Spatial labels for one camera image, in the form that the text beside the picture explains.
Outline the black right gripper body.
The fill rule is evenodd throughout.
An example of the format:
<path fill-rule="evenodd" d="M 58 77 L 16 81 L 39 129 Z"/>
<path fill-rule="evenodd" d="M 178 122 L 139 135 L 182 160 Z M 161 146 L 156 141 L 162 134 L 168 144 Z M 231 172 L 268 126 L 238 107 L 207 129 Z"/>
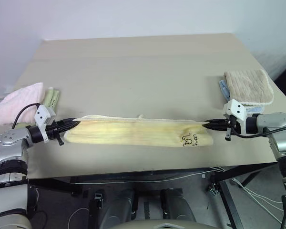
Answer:
<path fill-rule="evenodd" d="M 226 131 L 225 140 L 230 141 L 232 135 L 241 134 L 241 126 L 234 115 L 229 115 L 229 117 L 222 122 L 220 131 Z"/>

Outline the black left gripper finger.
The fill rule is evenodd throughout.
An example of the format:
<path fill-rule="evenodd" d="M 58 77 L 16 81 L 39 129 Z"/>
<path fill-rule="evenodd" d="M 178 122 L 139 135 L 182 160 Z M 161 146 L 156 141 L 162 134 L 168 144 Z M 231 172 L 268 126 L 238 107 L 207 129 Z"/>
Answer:
<path fill-rule="evenodd" d="M 77 126 L 80 121 L 77 121 L 76 118 L 65 118 L 60 120 L 60 126 Z"/>
<path fill-rule="evenodd" d="M 80 122 L 67 122 L 61 126 L 61 131 L 66 132 L 74 127 L 76 127 Z"/>

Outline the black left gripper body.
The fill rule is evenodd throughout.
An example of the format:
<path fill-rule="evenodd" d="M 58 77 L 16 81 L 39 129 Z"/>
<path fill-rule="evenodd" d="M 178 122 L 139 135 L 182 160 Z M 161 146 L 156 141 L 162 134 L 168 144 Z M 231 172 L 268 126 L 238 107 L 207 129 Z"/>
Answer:
<path fill-rule="evenodd" d="M 60 136 L 60 128 L 63 125 L 63 121 L 53 121 L 51 125 L 46 126 L 46 134 L 49 140 L 56 139 L 60 146 L 63 145 L 63 141 Z"/>

